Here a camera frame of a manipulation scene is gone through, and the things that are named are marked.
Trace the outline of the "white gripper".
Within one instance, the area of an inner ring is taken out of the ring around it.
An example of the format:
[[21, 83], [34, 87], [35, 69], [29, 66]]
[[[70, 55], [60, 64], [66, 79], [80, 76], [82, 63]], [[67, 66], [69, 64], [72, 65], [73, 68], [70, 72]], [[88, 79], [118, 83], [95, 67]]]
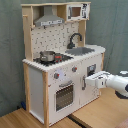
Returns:
[[89, 86], [93, 86], [97, 88], [105, 88], [108, 76], [109, 76], [108, 72], [100, 71], [98, 73], [86, 77], [85, 83]]

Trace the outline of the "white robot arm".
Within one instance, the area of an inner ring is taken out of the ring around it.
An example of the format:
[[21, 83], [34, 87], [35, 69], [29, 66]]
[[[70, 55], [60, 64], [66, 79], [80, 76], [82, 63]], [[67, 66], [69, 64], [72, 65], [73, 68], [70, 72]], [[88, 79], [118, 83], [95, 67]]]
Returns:
[[97, 88], [112, 88], [120, 99], [128, 99], [128, 77], [100, 71], [85, 78], [85, 83]]

